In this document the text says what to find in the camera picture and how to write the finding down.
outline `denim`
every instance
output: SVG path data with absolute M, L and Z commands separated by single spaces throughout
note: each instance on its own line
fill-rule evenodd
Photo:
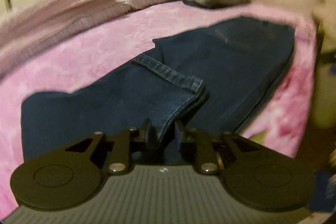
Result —
M 240 132 L 285 76 L 294 30 L 238 17 L 171 37 L 72 94 L 39 92 L 22 103 L 24 159 L 95 131 L 107 135 L 150 118 L 157 138 L 174 135 L 176 119 L 211 135 Z M 177 164 L 169 144 L 164 161 Z

